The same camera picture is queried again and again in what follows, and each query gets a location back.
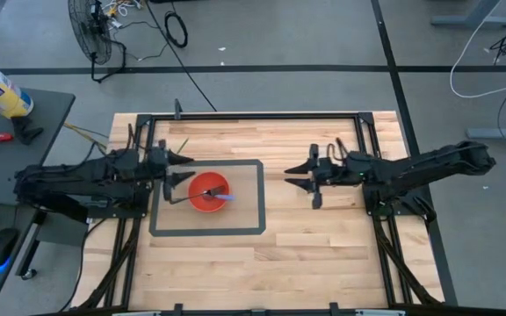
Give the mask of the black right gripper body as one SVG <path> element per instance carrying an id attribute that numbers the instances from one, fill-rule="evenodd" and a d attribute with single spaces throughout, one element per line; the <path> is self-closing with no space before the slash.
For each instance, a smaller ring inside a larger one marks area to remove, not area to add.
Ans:
<path id="1" fill-rule="evenodd" d="M 310 163 L 311 176 L 309 178 L 310 184 L 308 185 L 308 191 L 313 194 L 312 208 L 320 209 L 322 206 L 322 194 L 320 186 L 324 184 L 330 184 L 335 177 L 339 175 L 339 166 L 332 162 L 333 159 L 342 161 L 346 150 L 343 145 L 338 144 L 338 151 L 340 157 L 336 156 L 336 146 L 333 143 L 329 143 L 326 146 L 326 156 L 323 158 L 319 157 L 319 146 L 317 144 L 311 144 L 308 154 L 308 162 Z"/>

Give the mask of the red plastic bowl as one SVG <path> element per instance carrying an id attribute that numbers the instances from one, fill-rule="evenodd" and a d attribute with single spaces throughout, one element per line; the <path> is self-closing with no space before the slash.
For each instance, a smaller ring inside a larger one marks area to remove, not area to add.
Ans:
<path id="1" fill-rule="evenodd" d="M 209 171 L 197 174 L 191 180 L 188 186 L 188 196 L 202 193 L 204 190 L 210 190 L 215 187 L 224 186 L 221 194 L 229 194 L 230 188 L 228 180 L 220 173 Z M 190 199 L 192 207 L 198 212 L 217 212 L 226 204 L 225 200 L 215 197 L 202 196 Z"/>

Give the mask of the black floor fan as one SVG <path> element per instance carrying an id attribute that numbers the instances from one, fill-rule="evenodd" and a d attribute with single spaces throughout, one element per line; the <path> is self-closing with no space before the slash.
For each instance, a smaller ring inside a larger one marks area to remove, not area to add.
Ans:
<path id="1" fill-rule="evenodd" d="M 108 17 L 99 0 L 68 0 L 69 19 L 76 40 L 85 56 L 98 65 L 112 55 Z"/>

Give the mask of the black computer mouse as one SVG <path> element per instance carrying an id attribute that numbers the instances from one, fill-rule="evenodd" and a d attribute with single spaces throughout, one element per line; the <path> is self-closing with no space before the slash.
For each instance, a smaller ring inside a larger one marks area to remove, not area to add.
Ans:
<path id="1" fill-rule="evenodd" d="M 18 238 L 18 230 L 8 227 L 0 231 L 0 267 L 4 266 L 11 257 Z"/>

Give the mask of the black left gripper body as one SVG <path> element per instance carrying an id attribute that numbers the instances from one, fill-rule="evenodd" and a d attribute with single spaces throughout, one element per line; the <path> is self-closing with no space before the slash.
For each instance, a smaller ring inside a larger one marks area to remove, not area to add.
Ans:
<path id="1" fill-rule="evenodd" d="M 159 140 L 156 147 L 147 151 L 147 162 L 151 168 L 151 174 L 154 179 L 159 179 L 163 184 L 163 198 L 170 202 L 172 198 L 172 176 L 169 168 L 169 149 L 166 146 L 166 140 Z"/>

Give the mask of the black aluminium table frame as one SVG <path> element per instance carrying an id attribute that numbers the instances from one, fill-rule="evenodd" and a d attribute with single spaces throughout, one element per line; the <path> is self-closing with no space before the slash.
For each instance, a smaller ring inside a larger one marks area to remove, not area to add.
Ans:
<path id="1" fill-rule="evenodd" d="M 407 154 L 392 111 L 161 114 L 151 133 L 198 160 L 264 165 L 266 228 L 259 235 L 154 237 L 140 230 L 132 271 L 114 299 L 131 311 L 384 308 L 416 294 L 380 250 L 361 189 L 325 188 L 321 209 L 287 183 L 285 170 L 311 144 L 340 139 L 386 159 Z"/>

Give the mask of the black long-handled utensil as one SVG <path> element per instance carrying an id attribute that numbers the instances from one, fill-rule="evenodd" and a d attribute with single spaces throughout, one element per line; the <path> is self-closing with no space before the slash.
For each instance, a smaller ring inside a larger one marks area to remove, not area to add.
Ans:
<path id="1" fill-rule="evenodd" d="M 225 189 L 224 186 L 215 187 L 210 190 L 204 190 L 202 193 L 192 195 L 189 197 L 179 197 L 179 198 L 171 199 L 169 201 L 169 203 L 171 205 L 175 205 L 175 204 L 181 203 L 185 200 L 190 200 L 192 198 L 198 198 L 198 197 L 202 197 L 202 196 L 215 197 L 217 194 L 221 194 L 224 191 L 224 189 Z"/>

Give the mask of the black angular object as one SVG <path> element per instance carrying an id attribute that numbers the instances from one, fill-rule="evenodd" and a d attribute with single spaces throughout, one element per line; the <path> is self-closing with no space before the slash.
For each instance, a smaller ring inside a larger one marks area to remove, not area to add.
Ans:
<path id="1" fill-rule="evenodd" d="M 31 127 L 32 122 L 28 117 L 11 118 L 14 137 L 26 146 L 30 145 L 44 131 L 43 127 Z"/>

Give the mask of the dark grey side table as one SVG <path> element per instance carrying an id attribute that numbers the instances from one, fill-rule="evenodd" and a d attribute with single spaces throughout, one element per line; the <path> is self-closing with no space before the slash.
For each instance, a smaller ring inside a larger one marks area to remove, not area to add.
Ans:
<path id="1" fill-rule="evenodd" d="M 0 144 L 0 204 L 14 205 L 15 173 L 29 165 L 42 164 L 69 115 L 76 97 L 71 93 L 27 89 L 34 101 L 29 114 L 29 128 L 41 127 L 43 132 L 31 144 L 15 139 Z"/>

